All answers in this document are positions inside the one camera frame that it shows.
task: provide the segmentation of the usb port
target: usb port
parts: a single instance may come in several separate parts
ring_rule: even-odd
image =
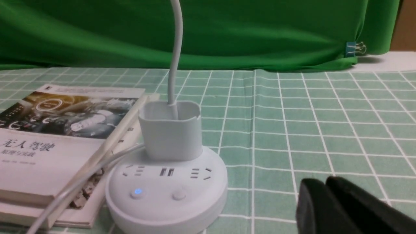
[[[172,176],[172,175],[173,175],[173,168],[170,168],[168,172],[168,176]]]
[[[160,171],[160,176],[164,176],[166,172],[166,168],[162,168],[162,170]]]

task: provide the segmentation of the round power strip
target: round power strip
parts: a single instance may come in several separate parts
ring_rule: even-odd
[[[185,162],[154,161],[141,149],[112,169],[105,196],[126,234],[197,234],[220,215],[227,189],[227,168],[207,147]]]

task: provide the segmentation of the grid pattern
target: grid pattern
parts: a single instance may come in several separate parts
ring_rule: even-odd
[[[168,70],[0,71],[0,109],[45,83],[142,87],[166,100]],[[178,100],[201,105],[203,144],[223,158],[229,194],[207,234],[295,234],[302,178],[343,176],[416,218],[416,72],[178,71]],[[0,233],[20,227],[1,225]],[[104,205],[92,230],[121,233]]]

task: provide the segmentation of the power cord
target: power cord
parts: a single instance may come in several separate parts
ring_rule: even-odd
[[[84,185],[87,180],[94,175],[97,171],[99,171],[101,168],[106,166],[107,164],[110,164],[114,162],[115,160],[120,159],[124,155],[127,155],[135,150],[139,150],[141,148],[144,148],[144,144],[136,144],[130,148],[127,148],[123,151],[120,151],[111,157],[99,162],[95,167],[93,167],[88,173],[83,175],[79,180],[77,180],[75,183],[73,183],[71,186],[69,186],[66,190],[64,190],[61,194],[59,194],[46,208],[43,210],[43,212],[40,214],[40,216],[35,220],[35,222],[30,226],[29,230],[26,232],[26,234],[36,234],[38,229],[41,227],[43,222],[48,218],[48,216],[56,209],[57,206],[74,190],[78,189],[80,186]]]
[[[181,4],[179,0],[170,0],[173,14],[175,18],[175,41],[173,44],[173,55],[171,66],[169,69],[169,76],[168,76],[168,105],[173,108],[173,117],[174,119],[178,119],[178,107],[176,105],[176,98],[175,98],[175,77],[176,71],[178,70],[179,64],[179,57],[181,55],[182,49],[182,36],[183,36],[183,19],[182,19],[182,10]],[[143,148],[144,144],[137,144],[133,147],[130,147],[126,150],[123,150],[119,153],[114,154],[113,156],[109,157],[106,160],[101,161],[97,164],[94,168],[92,168],[87,174],[85,174],[82,178],[77,180],[73,185],[68,187],[64,190],[56,199],[54,199],[42,212],[42,214],[35,220],[35,222],[31,225],[29,230],[26,234],[35,234],[37,230],[41,227],[43,222],[47,219],[47,217],[56,209],[56,207],[75,189],[78,189],[80,186],[85,184],[87,180],[99,171],[101,168],[106,166],[107,164],[120,159],[124,155],[133,152],[137,149]]]
[[[179,0],[171,0],[171,4],[173,8],[173,15],[175,17],[175,42],[173,44],[171,68],[169,69],[168,76],[168,105],[173,108],[173,119],[178,119],[178,107],[176,105],[175,98],[175,78],[182,48],[183,19]]]

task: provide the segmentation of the power button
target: power button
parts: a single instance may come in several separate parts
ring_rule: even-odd
[[[141,188],[136,188],[136,189],[133,189],[133,190],[130,192],[130,196],[131,196],[131,198],[133,198],[133,199],[141,199],[141,198],[143,198],[145,195],[146,195],[146,192],[145,192],[143,189],[141,189]]]
[[[186,197],[185,190],[183,189],[177,189],[172,193],[172,198],[176,201],[180,201]]]

